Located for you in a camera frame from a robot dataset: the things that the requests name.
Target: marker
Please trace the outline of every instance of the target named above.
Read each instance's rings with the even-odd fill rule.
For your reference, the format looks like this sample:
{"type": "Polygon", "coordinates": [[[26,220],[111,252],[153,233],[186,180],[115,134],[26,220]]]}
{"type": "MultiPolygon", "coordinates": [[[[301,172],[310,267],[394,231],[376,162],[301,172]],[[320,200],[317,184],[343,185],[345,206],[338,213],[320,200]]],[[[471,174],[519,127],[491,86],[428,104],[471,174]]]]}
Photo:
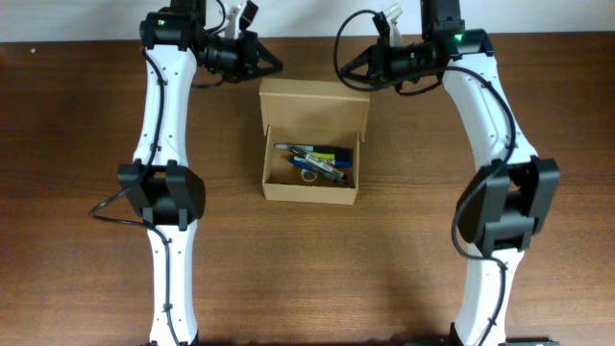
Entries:
{"type": "Polygon", "coordinates": [[[328,179],[333,180],[334,182],[338,183],[338,184],[346,184],[346,179],[344,178],[337,178],[335,177],[333,174],[331,173],[327,173],[326,171],[319,169],[317,167],[313,167],[305,162],[301,162],[301,161],[296,161],[294,160],[294,158],[290,158],[290,160],[288,160],[290,163],[296,165],[299,168],[305,169],[306,171],[310,171],[316,174],[320,174],[328,179]]]}
{"type": "MultiPolygon", "coordinates": [[[[315,153],[310,153],[312,156],[314,156],[317,159],[320,159],[321,161],[324,161],[330,165],[332,165],[333,167],[337,167],[337,168],[353,168],[353,162],[352,161],[338,161],[338,160],[333,160],[333,159],[322,159],[322,158],[318,158],[317,156],[315,156],[315,153]]],[[[303,159],[301,157],[296,156],[295,157],[295,161],[300,161],[300,162],[308,162],[306,159],[303,159]]]]}
{"type": "Polygon", "coordinates": [[[336,178],[346,180],[346,174],[344,172],[340,171],[339,169],[333,167],[332,165],[324,161],[318,160],[310,153],[307,153],[305,150],[293,145],[290,147],[290,151],[296,155],[299,155],[299,157],[306,159],[307,162],[315,165],[316,167],[324,170],[325,172],[333,174],[336,178]]]}
{"type": "Polygon", "coordinates": [[[276,148],[290,150],[291,147],[298,147],[303,149],[306,153],[318,153],[318,154],[333,154],[333,157],[324,157],[319,159],[335,159],[340,161],[352,161],[353,150],[337,148],[327,145],[295,145],[295,144],[276,144],[276,148]]]}

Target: cardboard box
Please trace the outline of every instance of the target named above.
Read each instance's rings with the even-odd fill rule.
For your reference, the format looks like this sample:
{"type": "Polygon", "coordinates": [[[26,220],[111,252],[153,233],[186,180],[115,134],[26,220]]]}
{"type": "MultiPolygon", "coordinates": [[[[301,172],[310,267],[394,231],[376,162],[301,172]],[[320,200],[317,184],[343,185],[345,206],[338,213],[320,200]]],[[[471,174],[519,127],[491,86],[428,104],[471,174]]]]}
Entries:
{"type": "Polygon", "coordinates": [[[352,205],[358,192],[359,144],[365,140],[369,93],[341,83],[262,79],[262,129],[267,136],[262,190],[267,200],[352,205]],[[277,143],[330,145],[353,149],[353,168],[342,169],[348,183],[319,177],[301,179],[288,162],[292,153],[277,143]]]}

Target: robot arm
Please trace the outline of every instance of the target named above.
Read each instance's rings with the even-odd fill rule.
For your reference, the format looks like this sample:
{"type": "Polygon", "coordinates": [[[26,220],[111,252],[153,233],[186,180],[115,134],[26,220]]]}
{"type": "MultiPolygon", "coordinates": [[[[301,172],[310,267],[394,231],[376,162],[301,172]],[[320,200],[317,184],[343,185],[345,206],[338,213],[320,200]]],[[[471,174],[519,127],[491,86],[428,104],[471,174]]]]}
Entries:
{"type": "Polygon", "coordinates": [[[454,242],[458,226],[469,251],[455,247],[470,260],[450,344],[500,345],[506,340],[504,316],[513,275],[531,237],[542,228],[559,171],[553,160],[538,159],[512,113],[506,113],[509,105],[491,42],[482,30],[465,30],[457,1],[423,1],[424,42],[409,46],[392,44],[390,33],[397,31],[395,22],[386,19],[387,12],[373,18],[380,34],[377,44],[340,69],[335,62],[336,73],[343,83],[358,90],[395,87],[400,94],[403,82],[417,83],[421,77],[435,75],[437,84],[410,95],[442,84],[453,97],[470,139],[477,174],[459,199],[455,215],[454,242]],[[364,75],[354,72],[365,64],[364,75]],[[371,87],[349,85],[346,79],[371,87]],[[511,183],[519,189],[509,191],[511,183]]]}
{"type": "Polygon", "coordinates": [[[223,38],[205,25],[205,0],[171,0],[141,22],[147,60],[143,127],[133,163],[120,165],[122,190],[92,209],[96,219],[148,229],[154,261],[154,320],[147,345],[197,345],[192,306],[192,244],[205,210],[205,185],[188,168],[185,127],[197,65],[239,83],[281,71],[283,65],[247,31],[258,7],[248,1],[235,21],[238,37],[223,38]],[[270,67],[261,68],[260,61],[270,67]],[[143,222],[97,212],[122,195],[143,222]]]}

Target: wood grain surface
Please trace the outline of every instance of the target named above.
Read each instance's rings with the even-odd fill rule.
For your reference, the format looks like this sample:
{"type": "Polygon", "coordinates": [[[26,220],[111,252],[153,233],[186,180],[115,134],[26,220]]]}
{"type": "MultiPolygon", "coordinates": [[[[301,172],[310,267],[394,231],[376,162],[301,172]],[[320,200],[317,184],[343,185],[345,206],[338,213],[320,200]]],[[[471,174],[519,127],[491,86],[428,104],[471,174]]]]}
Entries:
{"type": "MultiPolygon", "coordinates": [[[[348,38],[347,61],[375,40],[348,38]]],[[[615,339],[615,35],[495,35],[506,96],[562,181],[513,284],[509,336],[615,339]]],[[[87,211],[118,189],[145,103],[139,42],[0,44],[0,344],[147,341],[144,231],[87,211]]],[[[332,39],[267,39],[280,78],[335,81],[332,39]]],[[[215,77],[199,71],[199,81],[215,77]]],[[[190,167],[206,182],[193,259],[202,339],[315,342],[448,332],[466,262],[449,227],[473,176],[443,88],[372,94],[357,203],[263,199],[259,81],[194,90],[190,167]]],[[[131,217],[126,201],[109,213],[131,217]]]]}

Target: black cable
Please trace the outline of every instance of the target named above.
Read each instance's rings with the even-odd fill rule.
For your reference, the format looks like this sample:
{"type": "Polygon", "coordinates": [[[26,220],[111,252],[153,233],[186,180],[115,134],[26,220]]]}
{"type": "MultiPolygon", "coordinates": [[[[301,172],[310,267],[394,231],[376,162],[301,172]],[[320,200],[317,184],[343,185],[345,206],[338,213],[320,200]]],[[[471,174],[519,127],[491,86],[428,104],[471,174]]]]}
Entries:
{"type": "Polygon", "coordinates": [[[224,25],[224,21],[227,19],[227,11],[224,9],[224,4],[222,3],[222,1],[215,0],[215,2],[217,2],[218,5],[220,5],[220,9],[222,10],[222,22],[220,22],[220,24],[218,24],[217,26],[211,29],[205,30],[205,32],[208,34],[217,32],[220,28],[222,28],[222,26],[224,25]]]}
{"type": "MultiPolygon", "coordinates": [[[[476,185],[474,187],[474,189],[472,191],[470,191],[470,193],[468,193],[466,195],[466,197],[459,203],[459,206],[457,208],[457,211],[455,213],[455,217],[453,218],[453,224],[451,227],[451,238],[453,240],[453,245],[455,246],[455,249],[457,250],[457,252],[464,258],[468,259],[468,260],[491,260],[496,262],[496,264],[498,265],[498,267],[500,268],[500,278],[501,278],[501,283],[500,283],[500,292],[498,294],[498,302],[496,303],[496,307],[494,308],[493,314],[491,316],[491,318],[489,319],[487,328],[485,329],[484,334],[482,335],[482,338],[480,339],[479,342],[479,346],[482,346],[482,344],[484,343],[484,340],[489,336],[489,333],[491,332],[491,329],[493,328],[493,326],[496,325],[496,320],[498,319],[498,315],[500,314],[500,311],[502,310],[502,306],[504,304],[504,296],[505,296],[505,283],[506,283],[506,270],[508,270],[508,268],[506,267],[506,264],[503,263],[500,259],[496,259],[493,257],[489,257],[489,258],[484,258],[484,257],[480,257],[480,256],[473,256],[468,254],[465,250],[463,250],[461,248],[461,245],[459,244],[459,240],[457,238],[457,225],[459,223],[459,219],[461,218],[461,215],[463,215],[463,213],[465,212],[466,208],[468,207],[468,205],[470,204],[470,202],[472,201],[472,199],[480,192],[480,190],[487,184],[487,182],[493,178],[494,176],[496,176],[498,173],[500,173],[500,171],[502,171],[504,168],[506,168],[508,161],[510,160],[510,158],[512,157],[512,153],[514,151],[514,148],[516,146],[516,129],[515,129],[515,120],[514,120],[514,116],[512,115],[512,111],[510,110],[510,107],[508,106],[508,104],[506,103],[506,101],[504,100],[504,98],[502,97],[502,95],[500,95],[500,93],[498,92],[498,90],[496,90],[492,85],[491,82],[488,82],[487,80],[485,80],[479,73],[472,71],[468,68],[464,68],[464,67],[458,67],[458,66],[446,66],[446,67],[439,67],[439,68],[432,68],[429,70],[424,70],[424,71],[420,71],[420,72],[415,72],[415,73],[409,73],[405,76],[402,76],[400,78],[397,78],[393,81],[378,85],[378,86],[370,86],[370,87],[363,87],[363,86],[353,86],[350,83],[348,83],[345,78],[341,75],[341,73],[339,72],[339,65],[337,62],[337,50],[339,47],[339,41],[341,38],[341,34],[342,31],[344,30],[344,28],[346,27],[346,25],[348,25],[348,23],[355,18],[356,16],[363,14],[363,13],[371,13],[373,15],[376,15],[376,12],[374,11],[370,11],[370,10],[362,10],[362,11],[358,11],[353,13],[351,16],[349,16],[344,23],[342,23],[341,27],[339,28],[339,31],[337,32],[337,36],[335,37],[335,44],[333,46],[333,68],[335,70],[335,74],[337,75],[337,78],[339,78],[340,82],[342,82],[346,87],[349,87],[351,89],[354,90],[358,90],[358,91],[377,91],[377,90],[381,90],[384,89],[386,87],[391,87],[391,86],[396,86],[404,81],[408,81],[408,80],[416,80],[420,77],[427,77],[427,76],[435,76],[438,73],[442,73],[445,71],[457,71],[457,72],[463,72],[466,74],[469,74],[470,76],[476,78],[483,87],[485,87],[487,90],[489,90],[489,92],[491,92],[491,94],[494,96],[494,98],[496,99],[496,101],[498,101],[498,103],[500,104],[500,106],[502,107],[502,109],[504,110],[505,114],[506,114],[506,118],[508,120],[508,124],[510,127],[510,143],[508,144],[508,146],[506,147],[507,151],[506,154],[504,156],[504,159],[501,160],[498,165],[496,166],[496,168],[490,173],[488,174],[482,181],[480,181],[480,183],[478,185],[476,185]]],[[[411,95],[418,95],[427,91],[430,91],[431,89],[434,89],[436,87],[439,87],[439,83],[436,83],[434,85],[425,87],[421,90],[416,90],[416,91],[412,91],[409,92],[407,95],[411,96],[411,95]]]]}
{"type": "Polygon", "coordinates": [[[423,87],[422,89],[413,90],[413,91],[402,91],[400,88],[399,89],[395,88],[395,92],[397,92],[400,96],[416,96],[422,93],[426,93],[428,91],[432,91],[435,88],[440,87],[441,85],[442,85],[442,82],[437,81],[430,86],[423,87]]]}
{"type": "Polygon", "coordinates": [[[202,84],[202,85],[191,85],[193,88],[207,89],[207,88],[215,88],[220,87],[224,83],[224,77],[222,77],[218,82],[212,84],[202,84]]]}
{"type": "Polygon", "coordinates": [[[142,222],[139,222],[139,221],[133,221],[133,220],[124,220],[124,219],[101,216],[97,214],[98,211],[108,207],[110,204],[112,204],[113,202],[115,202],[116,200],[124,196],[126,193],[128,193],[136,185],[140,184],[143,181],[143,179],[145,179],[145,177],[147,176],[147,174],[150,172],[152,168],[152,162],[154,162],[154,156],[158,152],[160,127],[162,124],[162,115],[164,113],[164,79],[162,78],[162,74],[160,73],[160,70],[158,69],[156,64],[147,55],[145,48],[141,50],[141,54],[143,55],[143,58],[145,58],[145,60],[152,66],[152,68],[156,72],[156,76],[158,77],[158,84],[160,87],[160,105],[159,105],[158,119],[156,122],[156,131],[154,133],[154,141],[152,142],[152,145],[150,146],[150,157],[147,163],[145,164],[145,168],[141,170],[141,172],[136,177],[136,179],[134,179],[128,186],[122,188],[119,192],[112,195],[110,198],[106,199],[105,201],[101,202],[100,204],[92,208],[89,211],[89,215],[93,219],[99,220],[99,221],[110,222],[110,223],[126,225],[126,226],[142,227],[142,228],[145,228],[147,230],[154,232],[157,236],[160,237],[160,241],[162,242],[162,245],[164,245],[164,253],[166,255],[165,294],[164,294],[164,307],[162,308],[163,308],[163,312],[166,312],[166,319],[168,321],[169,331],[171,332],[171,335],[173,336],[173,340],[175,341],[176,346],[179,346],[180,341],[178,340],[177,335],[175,334],[175,329],[173,328],[173,320],[171,319],[171,308],[172,308],[172,305],[170,304],[171,260],[170,260],[170,250],[169,250],[169,242],[171,241],[171,239],[167,240],[164,234],[156,228],[156,225],[148,221],[143,220],[142,222]]]}

